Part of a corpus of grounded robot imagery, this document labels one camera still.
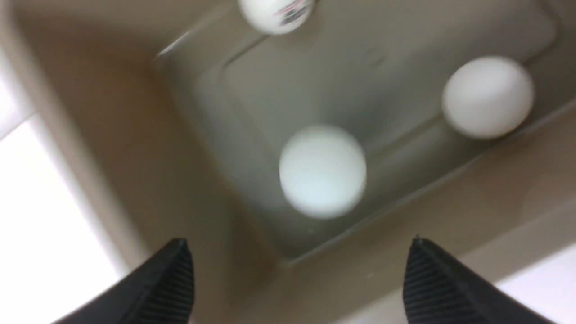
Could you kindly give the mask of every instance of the ball with printed logo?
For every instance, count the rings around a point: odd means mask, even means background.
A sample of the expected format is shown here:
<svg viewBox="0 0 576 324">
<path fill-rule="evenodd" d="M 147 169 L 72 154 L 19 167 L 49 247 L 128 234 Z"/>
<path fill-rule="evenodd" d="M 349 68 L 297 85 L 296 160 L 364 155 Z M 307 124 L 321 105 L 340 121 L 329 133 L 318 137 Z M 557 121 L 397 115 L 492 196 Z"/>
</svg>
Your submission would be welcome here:
<svg viewBox="0 0 576 324">
<path fill-rule="evenodd" d="M 294 31 L 310 16 L 313 0 L 239 0 L 240 10 L 256 30 L 281 35 Z"/>
</svg>

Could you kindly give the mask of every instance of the white ball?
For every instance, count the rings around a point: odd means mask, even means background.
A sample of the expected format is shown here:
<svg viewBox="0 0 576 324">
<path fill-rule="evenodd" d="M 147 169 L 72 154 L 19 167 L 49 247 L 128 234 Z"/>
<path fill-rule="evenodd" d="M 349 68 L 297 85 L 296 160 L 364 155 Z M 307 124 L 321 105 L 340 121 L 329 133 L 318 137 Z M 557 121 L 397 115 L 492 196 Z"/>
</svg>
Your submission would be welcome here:
<svg viewBox="0 0 576 324">
<path fill-rule="evenodd" d="M 313 0 L 239 0 L 240 10 L 258 31 L 280 35 L 300 27 L 310 16 Z"/>
<path fill-rule="evenodd" d="M 444 89 L 446 120 L 459 132 L 480 139 L 501 137 L 530 114 L 535 90 L 530 74 L 516 61 L 490 56 L 458 69 Z"/>
<path fill-rule="evenodd" d="M 366 186 L 364 151 L 340 128 L 305 128 L 284 147 L 280 182 L 286 199 L 301 213 L 320 219 L 343 216 Z"/>
</svg>

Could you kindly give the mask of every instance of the blurry ball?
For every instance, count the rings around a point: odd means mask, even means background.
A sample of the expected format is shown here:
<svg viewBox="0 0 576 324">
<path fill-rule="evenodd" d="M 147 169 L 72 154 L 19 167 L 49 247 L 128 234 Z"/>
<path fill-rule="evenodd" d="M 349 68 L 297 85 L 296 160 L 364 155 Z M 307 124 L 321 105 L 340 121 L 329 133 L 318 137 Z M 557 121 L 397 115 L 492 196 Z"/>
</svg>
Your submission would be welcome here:
<svg viewBox="0 0 576 324">
<path fill-rule="evenodd" d="M 310 16 L 313 0 L 239 0 L 248 23 L 269 35 L 289 33 Z"/>
<path fill-rule="evenodd" d="M 535 99 L 530 74 L 498 56 L 475 59 L 458 69 L 444 89 L 447 122 L 464 135 L 490 139 L 516 129 Z"/>
<path fill-rule="evenodd" d="M 301 213 L 320 219 L 343 216 L 366 186 L 364 152 L 340 128 L 305 128 L 282 151 L 280 182 L 286 199 Z"/>
</svg>

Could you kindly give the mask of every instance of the ping pong ball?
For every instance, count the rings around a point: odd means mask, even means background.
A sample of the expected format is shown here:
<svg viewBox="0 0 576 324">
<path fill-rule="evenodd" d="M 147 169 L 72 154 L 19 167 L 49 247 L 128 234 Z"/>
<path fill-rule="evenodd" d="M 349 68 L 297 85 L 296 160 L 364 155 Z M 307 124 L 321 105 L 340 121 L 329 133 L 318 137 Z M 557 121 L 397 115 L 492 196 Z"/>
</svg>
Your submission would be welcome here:
<svg viewBox="0 0 576 324">
<path fill-rule="evenodd" d="M 469 137 L 492 139 L 516 129 L 530 114 L 535 89 L 516 61 L 475 59 L 452 75 L 442 98 L 446 121 Z"/>
<path fill-rule="evenodd" d="M 294 135 L 280 157 L 280 183 L 288 202 L 311 218 L 345 215 L 362 198 L 366 159 L 358 141 L 333 126 Z"/>
<path fill-rule="evenodd" d="M 313 0 L 239 0 L 248 23 L 269 35 L 289 33 L 310 16 Z"/>
</svg>

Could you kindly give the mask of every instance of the printed logo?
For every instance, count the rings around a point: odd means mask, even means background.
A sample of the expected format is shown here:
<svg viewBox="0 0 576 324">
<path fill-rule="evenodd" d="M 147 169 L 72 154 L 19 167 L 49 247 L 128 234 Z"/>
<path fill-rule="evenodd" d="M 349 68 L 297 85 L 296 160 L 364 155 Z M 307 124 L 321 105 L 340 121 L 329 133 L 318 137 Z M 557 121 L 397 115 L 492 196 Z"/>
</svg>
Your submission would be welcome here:
<svg viewBox="0 0 576 324">
<path fill-rule="evenodd" d="M 295 0 L 291 4 L 279 10 L 276 15 L 283 16 L 280 26 L 285 26 L 302 17 L 309 10 L 307 3 L 307 0 Z"/>
</svg>

